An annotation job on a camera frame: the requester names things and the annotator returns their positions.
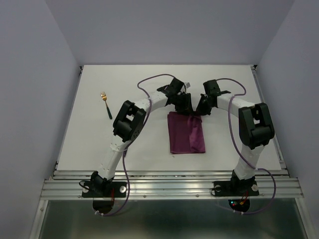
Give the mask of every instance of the purple towel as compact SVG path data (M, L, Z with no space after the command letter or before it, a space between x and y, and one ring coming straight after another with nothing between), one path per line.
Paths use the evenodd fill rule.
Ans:
M205 142L200 116L167 115L171 153L204 153Z

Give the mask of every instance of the gold fork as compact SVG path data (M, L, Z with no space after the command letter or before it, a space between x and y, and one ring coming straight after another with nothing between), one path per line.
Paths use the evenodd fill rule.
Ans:
M108 111L109 117L110 117L110 119L112 119L111 111L110 111L110 109L109 109L108 103L106 103L107 97L106 97L104 91L101 92L101 97L102 97L102 100L104 100L104 102L105 102L106 109L107 109L107 111Z

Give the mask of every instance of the fork handle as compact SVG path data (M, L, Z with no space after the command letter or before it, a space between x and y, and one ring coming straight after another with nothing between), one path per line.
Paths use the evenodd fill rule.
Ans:
M112 117L112 114L111 114L111 111L110 111L108 105L106 105L106 109L107 109L107 111L108 111L108 115L109 115L109 118L110 118L110 120L111 120L113 117Z

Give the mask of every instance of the gray wall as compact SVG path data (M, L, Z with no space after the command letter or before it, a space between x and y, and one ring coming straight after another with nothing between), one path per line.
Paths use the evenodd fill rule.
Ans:
M80 64L257 64L293 0L46 0Z
M43 0L0 1L0 238L28 238L78 81Z
M257 72L279 143L319 232L319 1L297 0Z

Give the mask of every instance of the white table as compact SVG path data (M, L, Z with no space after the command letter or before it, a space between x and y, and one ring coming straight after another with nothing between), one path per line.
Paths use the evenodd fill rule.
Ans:
M196 108L200 93L204 93L203 83L222 77L233 78L247 89L242 97L259 103L260 97L250 66L222 65L86 65L84 66L76 94L71 118L61 149L57 170L96 170L105 157L111 137L113 120L110 120L100 92L105 91L108 105L115 119L125 100L132 102L145 98L137 89L138 81L162 73L175 75L183 82L190 82L188 92L192 94L192 105ZM159 77L143 83L149 92L169 84L171 77ZM233 94L242 92L235 83L218 82L221 90ZM167 129L167 114L174 106L156 110L140 136L129 148L126 157L128 170L138 171L186 171L186 170L233 170L238 155L231 142L227 112L213 109L210 116L202 117L206 153L170 154ZM235 139L239 148L238 119L232 117ZM280 170L279 157L271 140L264 149L257 167Z

